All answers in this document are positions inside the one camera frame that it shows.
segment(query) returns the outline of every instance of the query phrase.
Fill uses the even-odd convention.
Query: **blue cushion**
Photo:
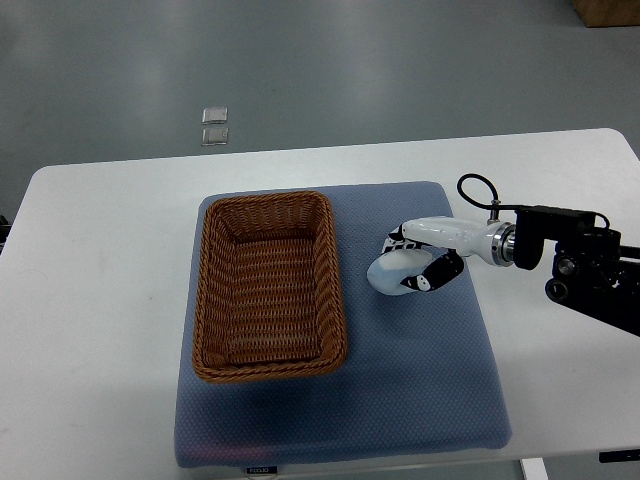
[[[329,197],[335,214],[347,359],[329,375],[292,380],[213,385],[195,375],[191,351],[202,218],[215,200],[240,194],[207,198],[198,216],[182,343],[178,464],[319,463],[502,448],[511,428],[468,272],[435,292],[397,297],[376,292],[367,281],[389,231],[405,220],[451,215],[440,185],[314,190]]]

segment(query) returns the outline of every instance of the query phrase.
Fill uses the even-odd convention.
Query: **brown woven basket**
[[[193,368],[208,382],[320,375],[347,354],[333,210],[319,192],[225,198],[206,211]]]

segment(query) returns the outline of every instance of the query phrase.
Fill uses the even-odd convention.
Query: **concrete floor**
[[[639,154],[639,79],[640,27],[587,29],[569,0],[3,2],[0,213],[54,164],[591,127]],[[229,144],[202,147],[215,105]],[[547,464],[640,477],[594,455]],[[419,476],[521,477],[448,468]]]

